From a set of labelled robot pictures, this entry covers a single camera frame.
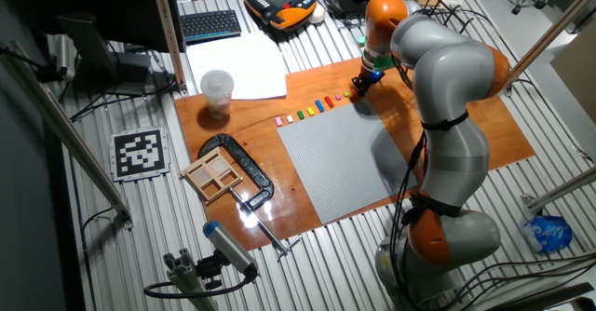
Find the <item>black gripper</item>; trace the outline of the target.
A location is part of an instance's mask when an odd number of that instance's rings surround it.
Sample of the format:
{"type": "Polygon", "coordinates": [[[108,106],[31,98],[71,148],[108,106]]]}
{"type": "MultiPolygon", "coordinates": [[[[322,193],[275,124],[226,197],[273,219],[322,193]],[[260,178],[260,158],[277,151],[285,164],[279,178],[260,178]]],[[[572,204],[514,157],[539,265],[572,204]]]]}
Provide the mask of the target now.
{"type": "Polygon", "coordinates": [[[358,93],[360,97],[363,97],[366,94],[366,92],[378,81],[380,81],[384,76],[385,73],[383,71],[369,70],[367,68],[362,67],[360,70],[359,78],[352,79],[354,90],[358,93]]]}

